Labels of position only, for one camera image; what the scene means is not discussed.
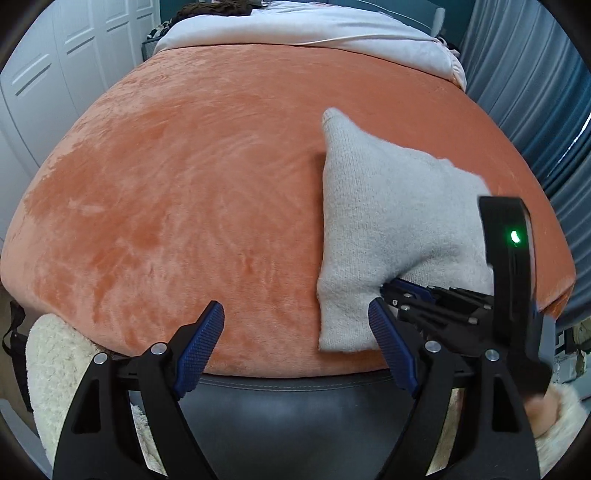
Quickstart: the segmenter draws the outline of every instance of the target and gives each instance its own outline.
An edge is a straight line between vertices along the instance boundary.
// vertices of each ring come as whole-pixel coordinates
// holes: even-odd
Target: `orange plush throw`
[[[207,371],[369,371],[379,352],[320,353],[322,113],[449,158],[528,205],[538,303],[558,313],[574,266],[552,208],[494,123],[450,82],[328,48],[163,51],[76,122],[11,223],[2,282],[92,341],[141,353],[209,300],[226,327]]]

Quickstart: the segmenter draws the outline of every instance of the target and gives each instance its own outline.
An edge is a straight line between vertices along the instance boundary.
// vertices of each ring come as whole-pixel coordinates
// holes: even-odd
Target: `knit pillow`
[[[478,210],[490,193],[480,177],[373,137],[335,108],[323,129],[321,350],[376,349],[368,305],[394,277],[493,293]]]

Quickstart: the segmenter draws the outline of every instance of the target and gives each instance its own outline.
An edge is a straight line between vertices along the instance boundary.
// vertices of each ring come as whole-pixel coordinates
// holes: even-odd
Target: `white closet door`
[[[111,84],[111,76],[104,66],[106,56],[101,51],[100,34],[103,16],[102,0],[57,0],[53,11],[53,27],[57,52],[66,85],[78,115]]]
[[[57,56],[54,7],[37,18],[0,73],[14,124],[39,165],[78,117]]]
[[[0,248],[18,202],[31,179],[0,130]]]
[[[140,64],[159,11],[154,0],[56,1],[57,51],[79,115]]]

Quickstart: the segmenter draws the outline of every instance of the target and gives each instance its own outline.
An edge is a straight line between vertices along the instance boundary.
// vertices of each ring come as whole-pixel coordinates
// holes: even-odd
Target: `white sheet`
[[[446,79],[466,90],[460,61],[436,38],[380,12],[336,5],[272,2],[248,17],[199,15],[173,26],[154,54],[172,48],[273,44],[363,53]]]

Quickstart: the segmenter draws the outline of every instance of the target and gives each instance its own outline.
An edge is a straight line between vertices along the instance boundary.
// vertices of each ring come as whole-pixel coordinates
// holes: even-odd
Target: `black leather surface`
[[[141,406],[137,395],[131,399]],[[300,379],[204,375],[180,405],[219,480],[372,480],[413,401],[382,370]]]

